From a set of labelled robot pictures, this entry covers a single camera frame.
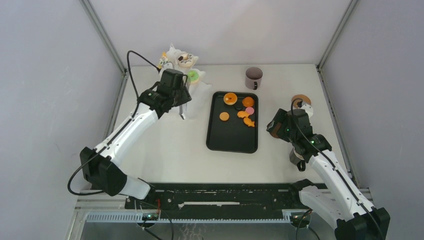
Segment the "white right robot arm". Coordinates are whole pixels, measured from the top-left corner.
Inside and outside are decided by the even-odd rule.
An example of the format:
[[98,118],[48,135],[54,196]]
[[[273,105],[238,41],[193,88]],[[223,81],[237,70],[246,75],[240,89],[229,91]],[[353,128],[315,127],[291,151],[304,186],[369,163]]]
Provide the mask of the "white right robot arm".
[[356,187],[340,165],[327,139],[313,132],[304,109],[279,109],[267,125],[274,138],[292,145],[289,159],[300,172],[312,168],[323,180],[332,199],[323,196],[308,179],[290,186],[289,203],[307,206],[325,220],[338,240],[384,240],[390,223],[385,208],[376,208]]

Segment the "white chocolate drizzle donut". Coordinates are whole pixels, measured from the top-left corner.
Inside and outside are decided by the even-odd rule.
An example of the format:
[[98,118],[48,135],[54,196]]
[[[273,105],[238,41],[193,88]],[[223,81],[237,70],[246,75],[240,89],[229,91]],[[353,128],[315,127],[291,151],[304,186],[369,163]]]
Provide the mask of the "white chocolate drizzle donut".
[[177,64],[182,68],[190,68],[195,64],[195,56],[190,53],[182,53],[177,58]]

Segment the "yellow cake slice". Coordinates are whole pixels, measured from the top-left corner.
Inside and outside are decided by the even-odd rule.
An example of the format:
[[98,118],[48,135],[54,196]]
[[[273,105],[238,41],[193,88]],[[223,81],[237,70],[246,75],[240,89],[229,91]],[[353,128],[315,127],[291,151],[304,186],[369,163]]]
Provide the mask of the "yellow cake slice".
[[169,63],[169,59],[167,57],[167,53],[163,52],[162,55],[161,55],[161,58],[159,59],[159,63],[157,65],[157,67],[159,69],[162,69],[168,63]]

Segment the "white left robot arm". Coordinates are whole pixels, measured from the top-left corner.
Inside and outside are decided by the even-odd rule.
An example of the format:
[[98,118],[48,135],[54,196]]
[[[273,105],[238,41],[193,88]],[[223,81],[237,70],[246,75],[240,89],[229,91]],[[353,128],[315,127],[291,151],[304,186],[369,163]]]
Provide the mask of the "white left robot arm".
[[188,76],[175,69],[162,72],[160,81],[138,97],[128,117],[108,137],[94,148],[80,152],[82,175],[86,181],[109,196],[124,195],[136,198],[149,209],[157,196],[151,186],[138,177],[125,174],[120,166],[136,140],[165,113],[191,101],[187,87]]

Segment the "green frosted donut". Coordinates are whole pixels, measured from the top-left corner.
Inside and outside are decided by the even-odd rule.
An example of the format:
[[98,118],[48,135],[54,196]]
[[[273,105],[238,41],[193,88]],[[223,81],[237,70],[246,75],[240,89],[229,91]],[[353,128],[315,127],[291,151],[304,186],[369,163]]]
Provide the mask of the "green frosted donut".
[[200,74],[197,70],[189,70],[187,72],[187,80],[189,81],[190,84],[195,84],[200,80]]

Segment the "orange glazed donut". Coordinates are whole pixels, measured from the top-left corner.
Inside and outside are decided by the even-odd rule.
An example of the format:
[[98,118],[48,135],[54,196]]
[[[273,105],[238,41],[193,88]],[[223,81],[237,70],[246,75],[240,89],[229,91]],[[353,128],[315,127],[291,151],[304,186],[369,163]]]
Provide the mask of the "orange glazed donut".
[[234,92],[227,92],[223,96],[223,101],[226,105],[232,106],[238,101],[238,96]]

